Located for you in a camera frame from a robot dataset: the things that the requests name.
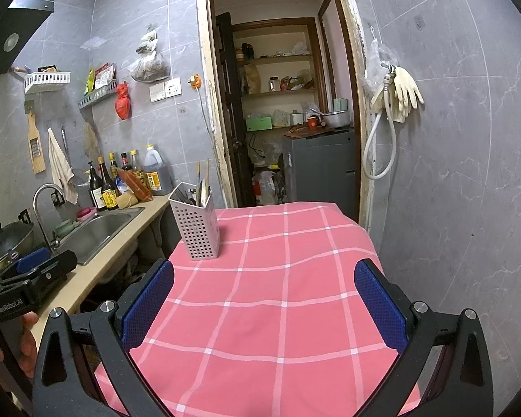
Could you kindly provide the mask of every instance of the sink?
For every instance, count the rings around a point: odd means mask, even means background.
[[[99,213],[62,239],[57,251],[73,251],[77,256],[77,263],[86,265],[143,210],[143,207],[136,207]]]

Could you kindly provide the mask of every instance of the hose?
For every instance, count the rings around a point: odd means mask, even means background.
[[[396,159],[396,150],[397,150],[397,140],[396,140],[396,129],[394,128],[394,121],[392,120],[392,110],[390,108],[390,94],[389,94],[389,85],[393,82],[394,75],[393,73],[386,74],[384,78],[384,106],[386,107],[386,116],[388,117],[388,124],[390,126],[390,131],[392,132],[392,156],[390,157],[390,162],[384,168],[384,171],[379,173],[378,175],[372,175],[369,172],[369,168],[367,167],[367,159],[368,159],[368,149],[371,146],[372,140],[374,138],[374,134],[376,133],[376,127],[378,126],[378,122],[380,122],[380,118],[382,117],[382,110],[380,110],[376,116],[374,124],[372,125],[371,132],[367,139],[367,144],[365,146],[365,150],[363,152],[363,172],[370,180],[378,180],[379,178],[384,177],[390,170],[392,169],[392,164]]]

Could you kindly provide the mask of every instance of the metal pot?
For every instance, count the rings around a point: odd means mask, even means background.
[[[330,126],[332,128],[338,128],[351,124],[351,118],[348,109],[343,111],[334,111],[333,113],[323,113],[323,118],[326,122],[326,126]]]
[[[0,272],[10,264],[8,251],[24,257],[33,251],[34,224],[12,222],[5,227],[0,224]]]

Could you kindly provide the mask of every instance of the metal bolt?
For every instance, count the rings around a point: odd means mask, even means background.
[[[477,313],[473,309],[467,309],[465,310],[465,316],[470,320],[474,320],[477,317]]]
[[[422,301],[417,301],[413,304],[413,308],[419,313],[425,313],[428,310],[428,306]]]
[[[104,301],[100,305],[100,310],[103,312],[109,312],[110,310],[114,309],[114,306],[116,303],[114,301]]]
[[[50,311],[50,316],[52,318],[58,318],[61,315],[62,308],[54,308]]]

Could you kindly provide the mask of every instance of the pink tablecloth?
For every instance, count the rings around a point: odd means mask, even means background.
[[[328,203],[217,215],[219,257],[178,245],[174,287],[131,350],[151,387],[177,416],[352,416],[396,357],[353,282],[360,259],[380,266],[365,230]]]

